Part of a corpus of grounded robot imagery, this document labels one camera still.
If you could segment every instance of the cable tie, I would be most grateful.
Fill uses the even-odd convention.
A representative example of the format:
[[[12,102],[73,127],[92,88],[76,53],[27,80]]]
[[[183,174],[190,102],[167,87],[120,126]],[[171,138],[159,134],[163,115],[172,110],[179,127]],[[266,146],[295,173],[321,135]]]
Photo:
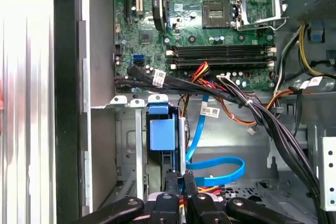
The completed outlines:
[[[251,99],[248,99],[247,102],[245,103],[245,105],[247,106],[247,105],[249,105],[251,103],[253,103],[253,101]]]

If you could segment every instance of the red wire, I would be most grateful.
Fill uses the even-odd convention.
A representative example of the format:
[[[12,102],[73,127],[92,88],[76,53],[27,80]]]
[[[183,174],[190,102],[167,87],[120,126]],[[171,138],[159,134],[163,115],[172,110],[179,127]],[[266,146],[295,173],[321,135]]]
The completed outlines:
[[[222,192],[223,192],[222,190],[215,190],[214,192],[212,192],[212,194],[217,195],[217,194],[220,194],[220,193],[222,193]]]

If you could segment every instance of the yellow wire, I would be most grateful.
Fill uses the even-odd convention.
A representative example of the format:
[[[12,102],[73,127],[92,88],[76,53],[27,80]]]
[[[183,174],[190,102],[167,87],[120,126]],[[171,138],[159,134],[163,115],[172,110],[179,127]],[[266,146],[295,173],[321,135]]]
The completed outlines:
[[[304,28],[305,28],[304,26],[301,26],[301,30],[300,30],[300,33],[299,33],[299,48],[300,48],[300,57],[302,59],[302,63],[309,70],[309,72],[311,72],[313,75],[315,75],[315,76],[324,75],[324,73],[316,71],[309,66],[309,63],[308,63],[307,57],[306,57],[306,52],[304,50],[304,38],[305,38],[305,31],[304,31],[305,29]]]
[[[203,69],[198,73],[198,75],[194,76],[194,78],[191,79],[191,83],[194,83],[199,78],[199,76],[201,76],[208,68],[209,68],[208,63],[205,63]],[[182,108],[182,116],[185,116],[186,106],[188,105],[189,97],[190,95],[188,94],[185,97],[185,104],[183,105]]]
[[[213,186],[213,187],[206,188],[206,189],[202,189],[202,188],[200,189],[200,188],[198,188],[198,191],[200,193],[207,193],[209,191],[213,191],[213,190],[216,190],[216,189],[219,189],[219,186]]]

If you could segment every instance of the capacitor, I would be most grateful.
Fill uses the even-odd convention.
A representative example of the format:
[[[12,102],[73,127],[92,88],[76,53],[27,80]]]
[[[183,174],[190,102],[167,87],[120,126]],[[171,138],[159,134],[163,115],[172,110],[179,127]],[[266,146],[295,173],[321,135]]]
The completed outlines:
[[[196,18],[196,13],[195,12],[191,12],[190,13],[190,18]]]

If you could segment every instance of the mounting hole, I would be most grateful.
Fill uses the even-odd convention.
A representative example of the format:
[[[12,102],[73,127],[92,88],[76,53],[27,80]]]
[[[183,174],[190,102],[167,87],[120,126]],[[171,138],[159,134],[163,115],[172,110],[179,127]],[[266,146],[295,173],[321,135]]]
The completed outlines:
[[[189,38],[188,38],[188,41],[189,41],[189,43],[195,43],[196,42],[196,37],[195,36],[190,36]]]

